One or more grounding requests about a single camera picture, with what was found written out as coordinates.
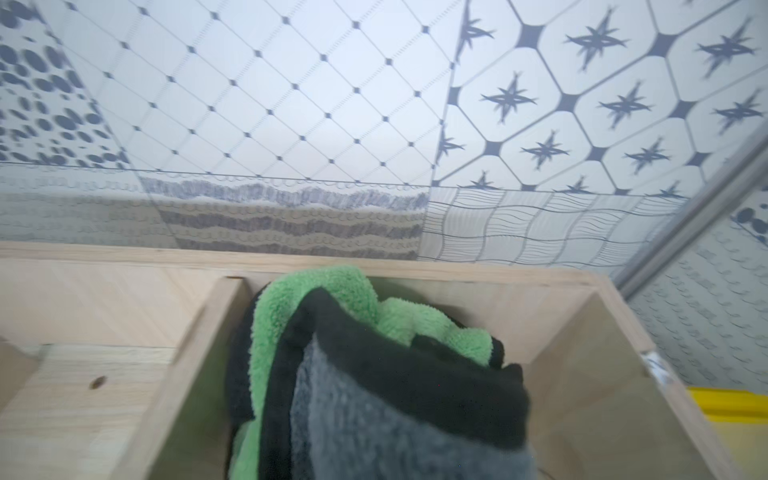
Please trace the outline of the green grey microfibre cloth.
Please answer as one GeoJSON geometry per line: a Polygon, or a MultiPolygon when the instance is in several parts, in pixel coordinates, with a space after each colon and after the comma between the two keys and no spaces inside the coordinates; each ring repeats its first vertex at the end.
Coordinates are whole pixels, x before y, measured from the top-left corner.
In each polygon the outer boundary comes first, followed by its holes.
{"type": "Polygon", "coordinates": [[[532,479],[530,399],[503,344],[361,270],[278,278],[229,343],[231,479],[532,479]]]}

